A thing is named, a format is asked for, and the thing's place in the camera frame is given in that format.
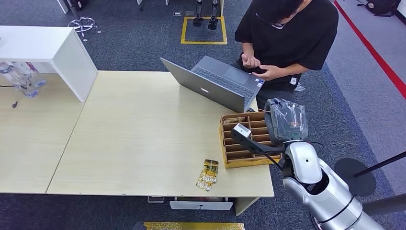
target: laptop keyboard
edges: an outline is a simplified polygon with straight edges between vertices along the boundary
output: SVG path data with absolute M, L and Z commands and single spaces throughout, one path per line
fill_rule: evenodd
M 192 72 L 199 74 L 200 76 L 211 80 L 212 82 L 215 82 L 224 88 L 227 88 L 233 92 L 236 92 L 238 94 L 241 94 L 244 96 L 244 107 L 247 105 L 247 103 L 251 100 L 252 96 L 254 95 L 254 92 L 245 88 L 244 86 L 235 84 L 234 82 L 227 80 L 223 77 L 220 77 L 212 72 L 209 72 L 207 70 L 204 70 L 200 67 L 196 67 Z

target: eyeglasses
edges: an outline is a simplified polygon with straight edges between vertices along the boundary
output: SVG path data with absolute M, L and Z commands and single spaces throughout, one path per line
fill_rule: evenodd
M 286 25 L 286 24 L 282 24 L 282 23 L 271 23 L 271 22 L 268 22 L 268 21 L 266 21 L 265 19 L 261 18 L 261 17 L 258 15 L 257 12 L 255 12 L 255 15 L 256 15 L 259 19 L 263 20 L 265 23 L 267 23 L 267 24 L 269 24 L 269 25 L 275 27 L 275 28 L 278 29 L 278 30 L 281 30 L 281 29 Z

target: plastic bottle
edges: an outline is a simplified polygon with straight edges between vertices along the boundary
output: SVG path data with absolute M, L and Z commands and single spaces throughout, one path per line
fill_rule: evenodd
M 0 74 L 8 79 L 15 89 L 22 92 L 26 97 L 35 97 L 38 94 L 38 88 L 31 81 L 5 62 L 0 62 Z
M 46 84 L 46 80 L 41 77 L 37 69 L 30 62 L 12 62 L 12 64 L 36 87 L 41 88 Z

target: chair base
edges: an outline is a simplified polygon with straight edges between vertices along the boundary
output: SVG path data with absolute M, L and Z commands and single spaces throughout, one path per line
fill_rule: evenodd
M 97 33 L 100 34 L 102 31 L 96 26 L 96 22 L 92 18 L 84 18 L 81 17 L 80 19 L 75 19 L 69 22 L 68 27 L 73 27 L 76 33 L 80 33 L 82 35 L 83 41 L 87 42 L 88 40 L 85 38 L 85 31 L 91 30 L 92 28 L 97 29 Z

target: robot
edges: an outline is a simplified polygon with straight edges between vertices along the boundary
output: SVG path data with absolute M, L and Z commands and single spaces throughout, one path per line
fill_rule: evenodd
M 202 2 L 203 0 L 196 0 L 196 18 L 193 20 L 193 26 L 200 27 L 202 26 Z M 212 1 L 212 16 L 210 17 L 209 21 L 209 30 L 217 29 L 217 8 L 218 8 L 218 0 Z
M 348 185 L 305 142 L 308 134 L 305 108 L 296 103 L 269 99 L 265 123 L 270 140 L 279 147 L 253 141 L 251 131 L 237 124 L 232 139 L 254 154 L 265 155 L 282 171 L 283 185 L 299 204 L 309 210 L 322 230 L 383 230 L 362 210 Z M 269 154 L 283 153 L 283 166 Z

